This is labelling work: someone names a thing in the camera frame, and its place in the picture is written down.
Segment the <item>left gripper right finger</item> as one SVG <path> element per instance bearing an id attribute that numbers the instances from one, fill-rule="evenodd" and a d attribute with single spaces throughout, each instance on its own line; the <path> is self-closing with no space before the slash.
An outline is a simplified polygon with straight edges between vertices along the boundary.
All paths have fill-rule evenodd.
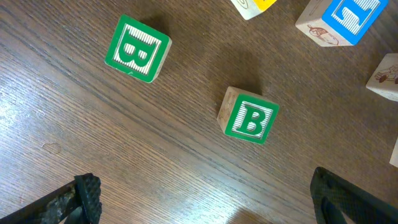
<path id="1" fill-rule="evenodd" d="M 323 167 L 310 184 L 318 223 L 397 223 L 397 209 Z"/>

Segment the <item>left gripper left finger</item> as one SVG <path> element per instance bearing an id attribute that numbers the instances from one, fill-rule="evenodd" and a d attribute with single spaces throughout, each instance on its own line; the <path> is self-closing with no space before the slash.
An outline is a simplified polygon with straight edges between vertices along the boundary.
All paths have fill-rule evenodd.
<path id="1" fill-rule="evenodd" d="M 87 173 L 1 218 L 1 223 L 87 223 L 98 224 L 102 214 L 100 178 Z"/>

